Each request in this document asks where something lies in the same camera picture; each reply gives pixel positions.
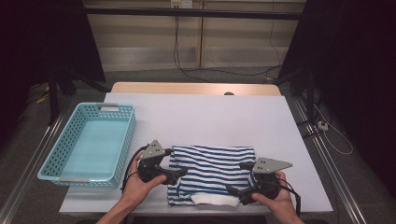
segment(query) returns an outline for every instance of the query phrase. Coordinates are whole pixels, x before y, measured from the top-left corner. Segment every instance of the striped shirt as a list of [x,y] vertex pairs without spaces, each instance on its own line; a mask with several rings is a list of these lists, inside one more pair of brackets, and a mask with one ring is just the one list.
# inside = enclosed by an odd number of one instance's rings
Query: striped shirt
[[173,150],[169,167],[189,171],[175,186],[168,185],[171,206],[195,205],[191,196],[196,194],[231,196],[226,185],[237,189],[253,185],[252,173],[239,167],[239,162],[255,162],[253,147],[174,146]]

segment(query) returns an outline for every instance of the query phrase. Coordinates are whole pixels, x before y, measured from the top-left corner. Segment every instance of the human arm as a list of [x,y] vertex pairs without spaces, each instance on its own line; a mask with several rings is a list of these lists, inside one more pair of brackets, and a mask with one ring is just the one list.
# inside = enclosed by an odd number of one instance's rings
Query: human arm
[[[286,176],[283,172],[277,171],[276,175],[279,179],[283,179],[286,181]],[[279,181],[280,185],[287,187],[287,183],[285,181]],[[253,193],[251,195],[251,198],[256,202],[267,206],[281,224],[303,223],[303,221],[300,220],[300,218],[297,216],[296,211],[294,210],[290,193],[285,189],[281,189],[277,197],[273,200],[265,197],[260,193]]]
[[166,180],[165,175],[156,176],[148,183],[143,182],[139,178],[137,174],[137,161],[142,153],[137,154],[132,162],[131,169],[128,173],[131,176],[128,178],[120,200],[97,223],[120,223],[146,199],[152,189]]

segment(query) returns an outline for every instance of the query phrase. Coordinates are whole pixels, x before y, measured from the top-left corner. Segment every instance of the blue plastic basket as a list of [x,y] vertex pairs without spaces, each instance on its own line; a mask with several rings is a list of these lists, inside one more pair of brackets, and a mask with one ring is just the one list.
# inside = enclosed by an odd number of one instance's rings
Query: blue plastic basket
[[59,186],[116,188],[135,124],[133,105],[79,104],[38,178]]

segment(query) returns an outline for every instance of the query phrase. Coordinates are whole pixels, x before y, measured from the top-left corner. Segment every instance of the blue and white striped fabric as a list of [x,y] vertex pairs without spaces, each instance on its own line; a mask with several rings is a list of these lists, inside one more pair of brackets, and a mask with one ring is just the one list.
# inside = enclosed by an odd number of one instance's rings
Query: blue and white striped fabric
[[173,150],[169,167],[189,168],[189,171],[175,186],[168,186],[171,206],[195,205],[191,196],[197,194],[233,197],[226,185],[237,189],[252,186],[252,173],[241,170],[239,162],[255,162],[253,147],[174,146]]

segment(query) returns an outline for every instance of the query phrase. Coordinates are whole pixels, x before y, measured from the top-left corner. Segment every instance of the white paper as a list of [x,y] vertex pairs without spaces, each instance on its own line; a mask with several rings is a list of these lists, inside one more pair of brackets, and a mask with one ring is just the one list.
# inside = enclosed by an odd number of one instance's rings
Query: white paper
[[[332,211],[283,96],[108,93],[105,103],[135,106],[137,122],[129,158],[136,150],[154,139],[164,148],[174,145],[253,146],[258,157],[292,162],[293,166],[284,172],[288,182],[302,197],[302,212]],[[165,158],[161,166],[166,167],[168,162],[168,158]],[[235,209],[170,207],[166,194],[166,186],[157,187],[134,213],[144,216],[169,216],[180,213],[247,215],[268,212],[267,208],[259,204],[240,205]],[[87,193],[71,187],[60,212],[107,212],[119,197],[119,189],[91,190]]]

